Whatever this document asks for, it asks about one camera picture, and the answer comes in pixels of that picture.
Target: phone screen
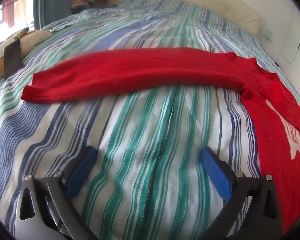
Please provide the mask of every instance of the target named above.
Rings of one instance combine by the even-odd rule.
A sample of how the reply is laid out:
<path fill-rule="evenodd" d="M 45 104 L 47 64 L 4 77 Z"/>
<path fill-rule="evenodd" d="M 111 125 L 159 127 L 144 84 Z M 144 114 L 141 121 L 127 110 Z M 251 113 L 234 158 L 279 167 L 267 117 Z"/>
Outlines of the phone screen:
<path fill-rule="evenodd" d="M 11 77 L 23 67 L 20 39 L 15 40 L 3 50 L 3 76 Z"/>

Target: blue gripper pad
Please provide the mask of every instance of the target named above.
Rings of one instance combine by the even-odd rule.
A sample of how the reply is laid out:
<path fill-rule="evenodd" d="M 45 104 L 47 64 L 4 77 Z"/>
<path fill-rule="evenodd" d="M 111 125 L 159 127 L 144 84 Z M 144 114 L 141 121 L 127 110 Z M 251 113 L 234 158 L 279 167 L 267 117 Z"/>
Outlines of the blue gripper pad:
<path fill-rule="evenodd" d="M 94 147 L 87 152 L 82 161 L 78 164 L 66 183 L 66 198 L 77 197 L 83 184 L 87 180 L 90 171 L 97 161 L 97 151 Z"/>
<path fill-rule="evenodd" d="M 229 201 L 232 195 L 231 182 L 219 167 L 218 163 L 211 156 L 207 148 L 200 151 L 200 161 L 220 197 Z"/>

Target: folded cloth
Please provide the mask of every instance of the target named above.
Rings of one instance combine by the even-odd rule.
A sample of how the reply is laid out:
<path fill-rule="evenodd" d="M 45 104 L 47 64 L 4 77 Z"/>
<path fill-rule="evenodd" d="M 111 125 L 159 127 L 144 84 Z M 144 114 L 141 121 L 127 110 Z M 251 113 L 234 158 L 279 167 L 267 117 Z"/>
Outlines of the folded cloth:
<path fill-rule="evenodd" d="M 53 103 L 173 84 L 241 92 L 256 130 L 261 173 L 274 178 L 286 231 L 300 214 L 300 106 L 255 58 L 191 48 L 96 52 L 35 73 L 21 99 Z"/>

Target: bed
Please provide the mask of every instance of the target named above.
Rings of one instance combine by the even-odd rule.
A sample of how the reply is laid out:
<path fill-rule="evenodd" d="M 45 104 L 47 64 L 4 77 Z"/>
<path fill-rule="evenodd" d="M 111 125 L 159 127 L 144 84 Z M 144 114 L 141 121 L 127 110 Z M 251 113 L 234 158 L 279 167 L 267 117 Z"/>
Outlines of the bed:
<path fill-rule="evenodd" d="M 23 177 L 62 170 L 86 145 L 98 150 L 98 160 L 72 203 L 102 240 L 198 239 L 225 205 L 198 160 L 202 147 L 210 146 L 246 176 L 261 176 L 254 125 L 239 93 L 175 85 L 36 104 L 20 99 L 34 72 L 107 49 L 233 51 L 277 72 L 300 104 L 296 90 L 253 34 L 182 0 L 126 0 L 117 8 L 87 9 L 44 30 L 53 36 L 24 58 L 23 69 L 0 80 L 0 219 L 12 233 Z M 172 111 L 173 132 L 167 135 Z M 240 228 L 249 203 L 247 198 L 230 234 Z M 63 231 L 61 221 L 55 222 Z"/>

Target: metal screw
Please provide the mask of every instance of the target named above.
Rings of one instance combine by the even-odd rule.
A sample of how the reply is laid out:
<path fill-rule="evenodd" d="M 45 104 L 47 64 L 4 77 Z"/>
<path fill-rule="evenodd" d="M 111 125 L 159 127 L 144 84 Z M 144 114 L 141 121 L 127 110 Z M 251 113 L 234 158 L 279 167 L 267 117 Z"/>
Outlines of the metal screw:
<path fill-rule="evenodd" d="M 267 174 L 267 175 L 266 175 L 266 179 L 267 179 L 267 180 L 272 180 L 272 176 L 271 176 L 270 174 Z"/>
<path fill-rule="evenodd" d="M 25 180 L 31 180 L 32 179 L 32 175 L 31 174 L 28 174 L 25 176 Z"/>
<path fill-rule="evenodd" d="M 58 177 L 60 177 L 62 175 L 62 171 L 56 171 L 54 174 L 53 174 L 53 176 L 55 177 L 55 178 L 58 178 Z"/>
<path fill-rule="evenodd" d="M 242 177 L 244 176 L 243 172 L 241 172 L 241 171 L 236 171 L 234 174 L 235 174 L 238 178 L 242 178 Z"/>

